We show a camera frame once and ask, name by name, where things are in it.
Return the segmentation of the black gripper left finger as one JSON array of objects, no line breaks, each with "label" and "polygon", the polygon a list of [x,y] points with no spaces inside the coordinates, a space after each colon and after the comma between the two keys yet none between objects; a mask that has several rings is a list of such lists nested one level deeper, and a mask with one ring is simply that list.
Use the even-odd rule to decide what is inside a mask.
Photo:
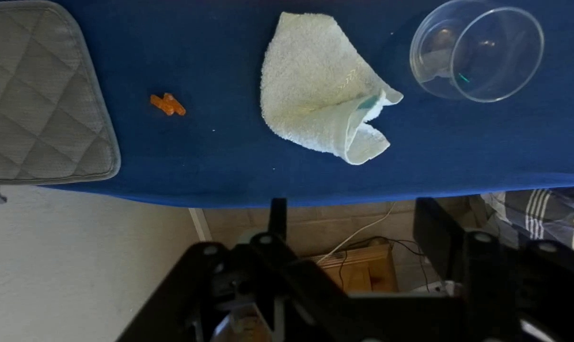
[{"label": "black gripper left finger", "polygon": [[224,319],[252,307],[271,342],[361,342],[353,301],[287,244],[287,201],[269,203],[268,227],[231,248],[192,244],[117,342],[211,342]]}]

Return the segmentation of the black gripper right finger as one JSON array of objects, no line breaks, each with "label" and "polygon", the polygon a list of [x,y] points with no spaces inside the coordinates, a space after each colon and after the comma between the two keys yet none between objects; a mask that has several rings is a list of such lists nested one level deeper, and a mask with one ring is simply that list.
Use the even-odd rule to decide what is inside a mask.
[{"label": "black gripper right finger", "polygon": [[463,229],[435,199],[414,206],[414,241],[456,292],[418,313],[422,342],[574,342],[574,250],[537,239],[505,246],[496,233]]}]

